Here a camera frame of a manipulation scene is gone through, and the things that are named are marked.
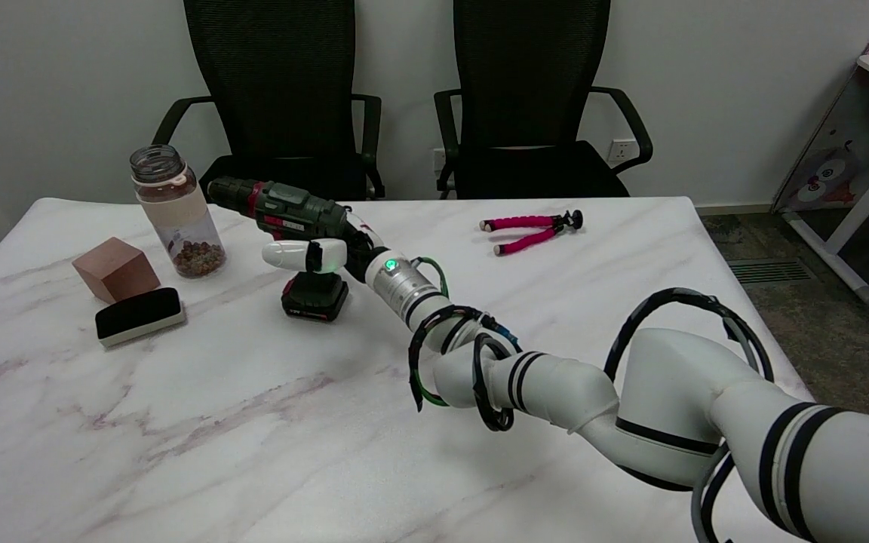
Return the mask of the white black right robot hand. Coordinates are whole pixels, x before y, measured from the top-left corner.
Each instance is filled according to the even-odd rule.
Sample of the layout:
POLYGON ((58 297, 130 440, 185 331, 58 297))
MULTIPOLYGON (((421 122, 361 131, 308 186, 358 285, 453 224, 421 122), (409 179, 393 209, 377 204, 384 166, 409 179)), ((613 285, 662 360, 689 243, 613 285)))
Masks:
POLYGON ((272 267, 308 274, 338 274, 345 269, 356 281, 364 282, 369 264, 387 250, 382 238, 344 207, 344 221, 338 236, 320 236, 311 240, 288 240, 284 236, 268 243, 261 251, 263 261, 272 267))

